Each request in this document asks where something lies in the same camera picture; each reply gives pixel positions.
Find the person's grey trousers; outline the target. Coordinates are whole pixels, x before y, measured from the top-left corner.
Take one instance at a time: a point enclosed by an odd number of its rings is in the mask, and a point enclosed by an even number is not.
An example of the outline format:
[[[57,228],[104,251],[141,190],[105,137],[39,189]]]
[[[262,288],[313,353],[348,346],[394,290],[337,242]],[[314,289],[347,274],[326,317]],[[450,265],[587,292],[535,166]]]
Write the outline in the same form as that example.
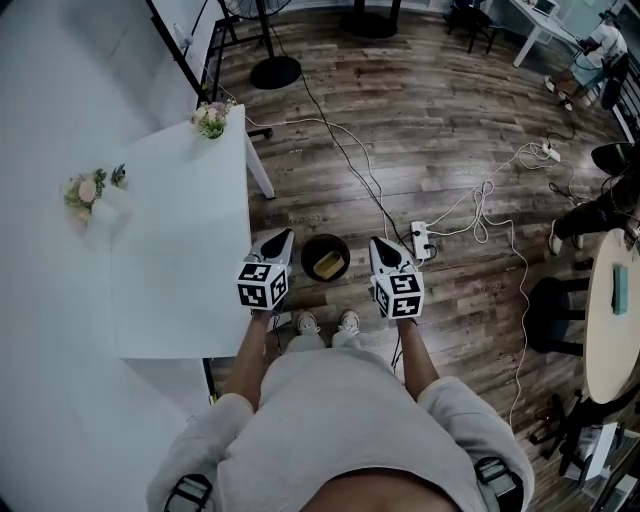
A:
[[[357,349],[361,350],[362,345],[358,334],[351,331],[337,331],[332,339],[331,344],[327,345],[321,338],[319,333],[301,334],[294,337],[287,345],[285,352],[304,352],[313,350],[322,350],[326,348],[334,349]]]

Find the white desk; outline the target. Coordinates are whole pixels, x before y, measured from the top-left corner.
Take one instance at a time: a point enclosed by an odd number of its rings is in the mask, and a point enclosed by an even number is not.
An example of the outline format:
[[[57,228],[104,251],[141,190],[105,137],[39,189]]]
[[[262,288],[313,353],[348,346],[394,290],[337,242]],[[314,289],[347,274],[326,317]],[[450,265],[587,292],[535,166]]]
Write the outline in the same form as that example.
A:
[[[526,41],[513,60],[521,66],[533,46],[552,38],[576,45],[579,36],[586,37],[600,23],[596,0],[509,0],[509,3],[532,25]]]

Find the black metal railing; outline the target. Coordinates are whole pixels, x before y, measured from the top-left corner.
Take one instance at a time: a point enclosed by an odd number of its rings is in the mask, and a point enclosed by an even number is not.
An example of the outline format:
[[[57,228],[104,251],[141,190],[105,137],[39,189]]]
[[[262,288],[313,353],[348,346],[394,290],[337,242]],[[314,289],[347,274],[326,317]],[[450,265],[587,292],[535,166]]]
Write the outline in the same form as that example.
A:
[[[640,142],[640,62],[631,53],[604,64],[600,103],[630,142]]]

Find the black mesh waste bin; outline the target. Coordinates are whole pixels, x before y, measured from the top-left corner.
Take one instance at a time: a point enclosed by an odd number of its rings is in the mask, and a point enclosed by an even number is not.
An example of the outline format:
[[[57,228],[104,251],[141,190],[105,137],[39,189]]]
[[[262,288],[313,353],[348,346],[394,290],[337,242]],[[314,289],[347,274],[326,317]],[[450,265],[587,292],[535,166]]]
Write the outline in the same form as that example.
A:
[[[329,281],[318,278],[313,272],[314,264],[331,251],[338,251],[345,262],[343,269]],[[346,243],[339,237],[331,234],[320,234],[305,242],[301,253],[301,265],[305,274],[318,282],[331,282],[342,277],[349,268],[351,255]]]

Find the person's right forearm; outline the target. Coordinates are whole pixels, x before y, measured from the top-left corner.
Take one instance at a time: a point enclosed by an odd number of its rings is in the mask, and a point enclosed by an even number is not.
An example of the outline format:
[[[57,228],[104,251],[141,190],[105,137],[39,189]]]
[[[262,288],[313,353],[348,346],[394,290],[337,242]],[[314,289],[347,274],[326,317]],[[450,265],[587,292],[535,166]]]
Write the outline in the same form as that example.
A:
[[[416,323],[412,319],[398,319],[396,325],[402,349],[405,387],[418,400],[419,395],[439,379],[439,375]]]

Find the black metal stand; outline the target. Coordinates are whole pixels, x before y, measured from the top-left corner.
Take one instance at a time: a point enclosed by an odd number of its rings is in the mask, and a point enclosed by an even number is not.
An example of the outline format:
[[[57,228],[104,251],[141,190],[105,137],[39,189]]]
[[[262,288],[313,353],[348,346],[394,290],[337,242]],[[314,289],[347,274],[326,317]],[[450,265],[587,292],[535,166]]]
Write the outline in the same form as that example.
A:
[[[226,101],[220,74],[224,57],[262,35],[241,37],[241,19],[226,0],[146,0],[151,22],[168,55],[150,86],[154,113],[163,127],[187,120],[202,103]]]

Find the large white power strip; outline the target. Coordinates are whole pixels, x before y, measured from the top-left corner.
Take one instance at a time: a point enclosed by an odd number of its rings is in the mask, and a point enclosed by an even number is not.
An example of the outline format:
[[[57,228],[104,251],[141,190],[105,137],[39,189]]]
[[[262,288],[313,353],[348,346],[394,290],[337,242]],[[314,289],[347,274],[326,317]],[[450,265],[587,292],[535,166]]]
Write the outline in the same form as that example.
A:
[[[410,226],[414,256],[417,260],[428,261],[433,257],[429,243],[427,225],[423,221],[413,221]]]

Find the yellow plastic tray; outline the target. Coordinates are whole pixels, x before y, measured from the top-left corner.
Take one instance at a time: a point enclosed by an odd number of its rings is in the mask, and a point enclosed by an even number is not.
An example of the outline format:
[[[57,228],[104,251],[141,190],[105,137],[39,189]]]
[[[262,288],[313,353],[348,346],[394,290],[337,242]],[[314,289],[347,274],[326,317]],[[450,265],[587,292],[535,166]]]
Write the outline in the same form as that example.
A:
[[[321,280],[329,281],[343,269],[344,265],[342,255],[338,251],[331,251],[314,264],[313,272]]]

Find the teal book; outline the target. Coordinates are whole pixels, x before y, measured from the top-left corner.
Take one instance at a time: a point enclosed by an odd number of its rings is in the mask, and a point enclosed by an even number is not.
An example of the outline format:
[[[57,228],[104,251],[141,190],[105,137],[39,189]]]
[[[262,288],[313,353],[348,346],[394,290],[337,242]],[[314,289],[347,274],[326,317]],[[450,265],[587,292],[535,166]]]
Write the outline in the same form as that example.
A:
[[[611,306],[613,314],[624,315],[628,311],[628,268],[621,264],[613,265],[613,292]]]

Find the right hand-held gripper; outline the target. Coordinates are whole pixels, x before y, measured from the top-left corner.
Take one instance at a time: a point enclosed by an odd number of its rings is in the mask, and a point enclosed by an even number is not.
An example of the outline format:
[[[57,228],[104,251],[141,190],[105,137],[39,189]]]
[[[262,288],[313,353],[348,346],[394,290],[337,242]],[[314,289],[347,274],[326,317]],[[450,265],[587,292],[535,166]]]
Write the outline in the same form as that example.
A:
[[[371,270],[376,274],[371,277],[373,300],[381,315],[390,320],[420,316],[424,282],[422,274],[415,272],[417,267],[411,253],[387,238],[374,236],[369,242],[369,257]]]

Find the round beige table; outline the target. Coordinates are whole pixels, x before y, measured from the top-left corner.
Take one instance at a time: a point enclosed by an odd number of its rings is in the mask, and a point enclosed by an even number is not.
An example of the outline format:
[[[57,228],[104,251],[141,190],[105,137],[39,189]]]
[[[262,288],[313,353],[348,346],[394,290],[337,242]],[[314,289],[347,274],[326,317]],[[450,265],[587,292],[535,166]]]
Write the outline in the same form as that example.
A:
[[[628,308],[612,307],[614,267],[628,269]],[[609,231],[594,260],[588,288],[584,375],[590,398],[600,404],[616,398],[640,354],[640,253],[625,243],[621,229]]]

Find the person's left forearm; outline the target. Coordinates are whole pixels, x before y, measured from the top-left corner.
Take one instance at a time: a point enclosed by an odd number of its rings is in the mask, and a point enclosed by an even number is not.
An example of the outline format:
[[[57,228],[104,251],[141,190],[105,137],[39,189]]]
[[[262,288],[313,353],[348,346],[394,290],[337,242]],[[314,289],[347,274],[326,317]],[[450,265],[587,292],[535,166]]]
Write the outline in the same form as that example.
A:
[[[271,311],[259,310],[249,321],[239,351],[224,384],[223,394],[244,398],[253,412],[259,408],[261,385],[265,373],[264,351]]]

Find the person's grey sweatshirt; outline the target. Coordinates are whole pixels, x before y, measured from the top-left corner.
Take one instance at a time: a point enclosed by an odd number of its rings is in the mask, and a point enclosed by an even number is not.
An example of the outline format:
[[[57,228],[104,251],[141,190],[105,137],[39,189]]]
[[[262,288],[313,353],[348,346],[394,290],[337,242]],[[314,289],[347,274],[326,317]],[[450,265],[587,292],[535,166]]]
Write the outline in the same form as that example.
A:
[[[163,512],[178,481],[211,483],[206,512],[299,512],[328,481],[364,469],[412,474],[462,512],[497,503],[476,474],[497,459],[534,491],[532,466],[508,424],[463,382],[436,380],[412,397],[362,349],[301,351],[267,371],[261,401],[223,395],[171,445],[147,490]]]

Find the black stool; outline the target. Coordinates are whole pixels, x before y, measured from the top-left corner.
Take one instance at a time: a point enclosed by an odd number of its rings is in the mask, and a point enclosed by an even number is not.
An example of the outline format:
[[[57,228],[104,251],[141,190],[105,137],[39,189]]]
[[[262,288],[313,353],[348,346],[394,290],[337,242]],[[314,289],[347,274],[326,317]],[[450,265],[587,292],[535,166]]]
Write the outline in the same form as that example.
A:
[[[560,280],[541,279],[529,295],[529,308],[524,315],[528,346],[538,353],[556,352],[582,357],[582,342],[565,340],[570,321],[584,321],[586,311],[571,307],[569,294],[589,288],[589,278]]]

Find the dark chair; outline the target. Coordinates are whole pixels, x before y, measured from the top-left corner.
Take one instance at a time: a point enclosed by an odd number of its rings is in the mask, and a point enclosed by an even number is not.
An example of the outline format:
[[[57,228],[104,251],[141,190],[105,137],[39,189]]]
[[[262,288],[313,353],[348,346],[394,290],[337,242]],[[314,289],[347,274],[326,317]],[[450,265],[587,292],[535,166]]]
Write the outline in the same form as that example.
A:
[[[443,18],[447,23],[447,34],[450,35],[454,28],[463,27],[470,34],[467,52],[473,49],[478,35],[484,36],[487,41],[486,54],[489,54],[494,44],[500,25],[481,9],[485,0],[452,0],[450,10]]]

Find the white rectangular table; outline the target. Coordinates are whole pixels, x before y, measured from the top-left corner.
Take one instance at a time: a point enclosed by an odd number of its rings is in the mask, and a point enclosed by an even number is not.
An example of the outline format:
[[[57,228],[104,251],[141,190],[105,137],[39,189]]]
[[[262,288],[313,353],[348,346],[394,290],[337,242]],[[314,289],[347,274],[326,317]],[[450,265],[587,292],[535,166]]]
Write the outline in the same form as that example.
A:
[[[130,360],[233,357],[250,312],[236,278],[251,247],[248,176],[275,192],[231,108],[223,134],[183,122],[116,157],[125,166],[131,216],[112,245],[115,347]]]

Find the pink flower bouquet in vase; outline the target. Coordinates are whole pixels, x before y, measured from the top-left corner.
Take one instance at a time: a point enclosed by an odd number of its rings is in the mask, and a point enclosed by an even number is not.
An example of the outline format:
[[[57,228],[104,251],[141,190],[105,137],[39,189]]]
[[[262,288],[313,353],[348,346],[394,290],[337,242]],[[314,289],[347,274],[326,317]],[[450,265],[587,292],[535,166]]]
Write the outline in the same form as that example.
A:
[[[112,243],[134,211],[128,178],[124,163],[110,173],[98,168],[68,178],[62,184],[61,195],[71,229],[89,240]]]

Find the white cardboard box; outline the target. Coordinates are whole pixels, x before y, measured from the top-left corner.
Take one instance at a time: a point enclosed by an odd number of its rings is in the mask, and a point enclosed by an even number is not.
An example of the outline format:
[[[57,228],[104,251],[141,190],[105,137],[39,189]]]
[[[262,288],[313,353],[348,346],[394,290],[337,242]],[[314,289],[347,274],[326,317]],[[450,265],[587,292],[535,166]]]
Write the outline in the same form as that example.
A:
[[[617,422],[582,428],[564,476],[580,486],[599,476],[611,448],[617,443],[618,430]]]

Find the black standing fan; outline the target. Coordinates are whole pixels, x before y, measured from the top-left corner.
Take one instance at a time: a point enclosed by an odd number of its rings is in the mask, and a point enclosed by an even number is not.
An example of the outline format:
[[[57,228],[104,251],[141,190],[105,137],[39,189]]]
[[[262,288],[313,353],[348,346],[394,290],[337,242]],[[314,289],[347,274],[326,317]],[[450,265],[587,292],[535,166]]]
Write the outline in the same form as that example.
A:
[[[232,15],[244,20],[258,20],[267,58],[256,64],[250,73],[250,83],[257,89],[276,90],[294,83],[301,76],[301,65],[287,55],[275,55],[268,18],[287,7],[291,0],[224,0]]]

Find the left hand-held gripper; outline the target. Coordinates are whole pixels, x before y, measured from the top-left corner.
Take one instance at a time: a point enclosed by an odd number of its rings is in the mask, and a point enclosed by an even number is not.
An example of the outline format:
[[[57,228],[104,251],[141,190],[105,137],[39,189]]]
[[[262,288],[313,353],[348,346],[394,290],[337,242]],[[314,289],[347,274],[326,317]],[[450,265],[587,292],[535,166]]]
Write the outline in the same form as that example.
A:
[[[248,260],[238,266],[236,286],[240,304],[251,310],[274,310],[289,291],[289,266],[292,260],[294,232],[281,229],[256,241]]]

